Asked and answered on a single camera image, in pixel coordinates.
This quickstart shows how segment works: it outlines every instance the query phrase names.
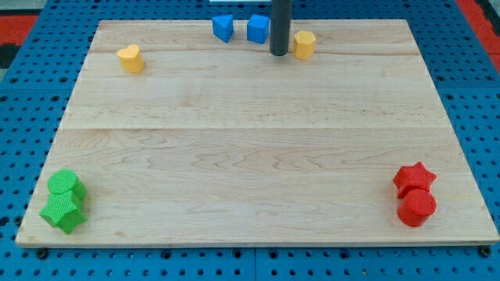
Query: toy block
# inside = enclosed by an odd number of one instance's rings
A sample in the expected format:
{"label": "toy block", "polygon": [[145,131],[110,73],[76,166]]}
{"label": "toy block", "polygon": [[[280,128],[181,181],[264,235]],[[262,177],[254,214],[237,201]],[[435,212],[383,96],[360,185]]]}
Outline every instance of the toy block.
{"label": "toy block", "polygon": [[418,227],[436,211],[438,204],[432,194],[421,189],[407,193],[398,207],[398,217],[407,226]]}
{"label": "toy block", "polygon": [[118,50],[116,55],[118,55],[123,71],[128,73],[139,73],[144,69],[141,49],[136,44]]}
{"label": "toy block", "polygon": [[233,15],[214,16],[212,18],[213,35],[224,42],[229,42],[233,36]]}
{"label": "toy block", "polygon": [[51,194],[64,194],[72,191],[81,201],[87,195],[87,188],[78,179],[77,174],[70,169],[59,170],[52,174],[47,185]]}
{"label": "toy block", "polygon": [[70,234],[76,226],[87,221],[81,209],[80,198],[73,191],[67,191],[63,194],[50,194],[39,215],[51,226],[57,226],[64,233]]}
{"label": "toy block", "polygon": [[316,37],[310,31],[301,30],[294,35],[293,53],[297,59],[308,59],[314,54]]}
{"label": "toy block", "polygon": [[252,15],[247,23],[247,40],[264,44],[269,36],[269,18]]}
{"label": "toy block", "polygon": [[402,166],[395,178],[392,180],[398,188],[398,198],[403,198],[413,189],[421,189],[430,192],[430,184],[437,178],[429,172],[422,162],[413,166]]}

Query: black pole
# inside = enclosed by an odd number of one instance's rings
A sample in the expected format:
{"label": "black pole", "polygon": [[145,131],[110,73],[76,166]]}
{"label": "black pole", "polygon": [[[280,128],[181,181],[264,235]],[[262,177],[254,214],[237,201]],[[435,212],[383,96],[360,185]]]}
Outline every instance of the black pole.
{"label": "black pole", "polygon": [[288,53],[292,1],[293,0],[273,0],[270,52],[276,56],[282,56]]}

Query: blue pegboard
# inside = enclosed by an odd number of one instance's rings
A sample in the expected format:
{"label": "blue pegboard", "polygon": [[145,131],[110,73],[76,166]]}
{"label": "blue pegboard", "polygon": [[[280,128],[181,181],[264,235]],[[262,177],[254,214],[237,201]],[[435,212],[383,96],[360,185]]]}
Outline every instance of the blue pegboard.
{"label": "blue pegboard", "polygon": [[[14,243],[99,20],[235,19],[268,5],[49,0],[0,83],[0,279],[498,279],[500,247],[62,250]],[[296,19],[407,19],[500,227],[500,78],[452,0],[295,0]]]}

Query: wood grain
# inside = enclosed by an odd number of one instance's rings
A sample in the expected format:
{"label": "wood grain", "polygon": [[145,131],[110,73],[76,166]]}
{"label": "wood grain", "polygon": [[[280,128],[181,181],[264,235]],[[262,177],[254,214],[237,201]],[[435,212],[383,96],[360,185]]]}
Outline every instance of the wood grain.
{"label": "wood grain", "polygon": [[[206,21],[101,22],[17,236],[23,247],[493,244],[483,198],[403,20],[303,20],[309,61]],[[140,75],[115,52],[141,46]],[[437,212],[402,224],[391,182],[423,161]],[[39,216],[74,169],[88,221]]]}

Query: red cylinder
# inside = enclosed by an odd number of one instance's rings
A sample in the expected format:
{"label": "red cylinder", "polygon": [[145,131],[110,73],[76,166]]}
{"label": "red cylinder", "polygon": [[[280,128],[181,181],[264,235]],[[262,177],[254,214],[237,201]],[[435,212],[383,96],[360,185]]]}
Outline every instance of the red cylinder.
{"label": "red cylinder", "polygon": [[411,190],[398,207],[398,217],[407,226],[422,226],[437,206],[432,194],[420,189]]}

